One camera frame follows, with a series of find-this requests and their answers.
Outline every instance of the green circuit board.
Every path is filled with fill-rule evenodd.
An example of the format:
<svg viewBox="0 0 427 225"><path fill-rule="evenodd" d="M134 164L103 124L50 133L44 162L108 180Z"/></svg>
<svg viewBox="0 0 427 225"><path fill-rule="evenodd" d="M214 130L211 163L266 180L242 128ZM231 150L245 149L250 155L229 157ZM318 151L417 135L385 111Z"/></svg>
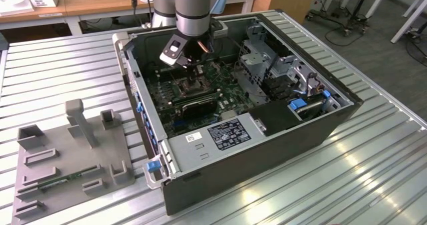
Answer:
<svg viewBox="0 0 427 225"><path fill-rule="evenodd" d="M234 63L207 62L199 65L192 87L187 77L179 73L183 71L170 68L154 71L147 87L170 138L221 122L222 113L234 110L241 115L255 106L234 77L234 70ZM217 103L215 111L191 119L183 118L187 106L200 101L210 102L210 108Z"/></svg>

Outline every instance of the blue latch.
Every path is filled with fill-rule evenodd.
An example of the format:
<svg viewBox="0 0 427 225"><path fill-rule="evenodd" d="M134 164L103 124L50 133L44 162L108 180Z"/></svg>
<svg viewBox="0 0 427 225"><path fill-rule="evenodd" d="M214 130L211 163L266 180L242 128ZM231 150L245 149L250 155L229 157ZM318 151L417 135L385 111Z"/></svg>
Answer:
<svg viewBox="0 0 427 225"><path fill-rule="evenodd" d="M329 99L331 97L331 93L329 90L323 91L323 96Z"/></svg>
<svg viewBox="0 0 427 225"><path fill-rule="evenodd" d="M299 98L299 99L295 99L291 101L290 106L294 110L297 110L297 109L307 106L307 103L302 98Z"/></svg>
<svg viewBox="0 0 427 225"><path fill-rule="evenodd" d="M136 112L140 113L142 111L144 111L143 102L139 102L136 106Z"/></svg>
<svg viewBox="0 0 427 225"><path fill-rule="evenodd" d="M158 171L160 168L162 168L162 163L159 160L151 161L147 163L147 169L150 173Z"/></svg>

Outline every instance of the slotted metal surface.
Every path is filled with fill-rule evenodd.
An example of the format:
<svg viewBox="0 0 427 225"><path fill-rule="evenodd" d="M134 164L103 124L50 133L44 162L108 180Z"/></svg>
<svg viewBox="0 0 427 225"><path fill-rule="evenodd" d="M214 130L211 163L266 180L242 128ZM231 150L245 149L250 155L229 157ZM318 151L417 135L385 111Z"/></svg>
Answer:
<svg viewBox="0 0 427 225"><path fill-rule="evenodd" d="M0 225L12 217L18 128L64 125L62 104L75 98L83 99L87 118L106 108L120 112L136 183L32 224L426 224L426 122L286 14L265 15L365 100L325 143L167 216L162 191L146 184L147 153L112 33L15 43L0 63Z"/></svg>

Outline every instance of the power supply label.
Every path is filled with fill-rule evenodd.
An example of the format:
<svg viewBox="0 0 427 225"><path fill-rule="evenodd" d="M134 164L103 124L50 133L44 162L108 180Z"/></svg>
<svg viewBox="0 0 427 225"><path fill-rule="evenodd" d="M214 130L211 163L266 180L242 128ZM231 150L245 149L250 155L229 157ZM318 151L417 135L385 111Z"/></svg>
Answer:
<svg viewBox="0 0 427 225"><path fill-rule="evenodd" d="M251 140L251 136L238 118L213 126L207 131L213 136L218 149L222 151Z"/></svg>

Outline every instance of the metal bracket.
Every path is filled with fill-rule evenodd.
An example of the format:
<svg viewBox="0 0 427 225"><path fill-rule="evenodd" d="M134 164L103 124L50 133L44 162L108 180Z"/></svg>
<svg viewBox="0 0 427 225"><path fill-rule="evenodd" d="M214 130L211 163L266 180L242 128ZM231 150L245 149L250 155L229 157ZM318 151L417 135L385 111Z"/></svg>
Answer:
<svg viewBox="0 0 427 225"><path fill-rule="evenodd" d="M162 163L162 168L159 169L162 173L160 180L156 180L154 173L148 171L148 163L155 161L160 161ZM164 161L166 160L163 159L163 154L159 154L152 159L146 160L144 163L142 164L142 168L144 169L144 174L146 174L147 185L151 189L160 188L162 183L171 179L171 177L167 176L167 171L164 169Z"/></svg>
<svg viewBox="0 0 427 225"><path fill-rule="evenodd" d="M123 47L128 44L130 41L131 41L131 38L130 38L128 32L126 32L126 31L118 32L112 35L114 50L115 50L115 55L118 58L122 76L126 75L126 65L123 64L120 51L122 51Z"/></svg>

